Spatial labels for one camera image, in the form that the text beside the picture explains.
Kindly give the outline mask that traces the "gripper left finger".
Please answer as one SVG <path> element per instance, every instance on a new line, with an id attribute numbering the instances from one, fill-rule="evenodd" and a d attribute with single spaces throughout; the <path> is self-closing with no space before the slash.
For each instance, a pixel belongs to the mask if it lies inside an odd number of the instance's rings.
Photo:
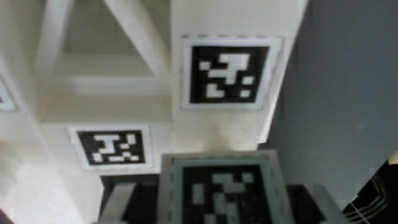
<path id="1" fill-rule="evenodd" d="M 118 184 L 97 224 L 157 224 L 157 196 L 155 185 Z"/>

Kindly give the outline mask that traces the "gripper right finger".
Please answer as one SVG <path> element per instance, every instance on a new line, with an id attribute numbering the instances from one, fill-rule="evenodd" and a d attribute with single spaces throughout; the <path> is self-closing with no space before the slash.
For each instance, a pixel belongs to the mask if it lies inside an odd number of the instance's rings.
<path id="1" fill-rule="evenodd" d="M 287 189 L 298 224 L 351 224 L 322 185 L 292 184 Z"/>

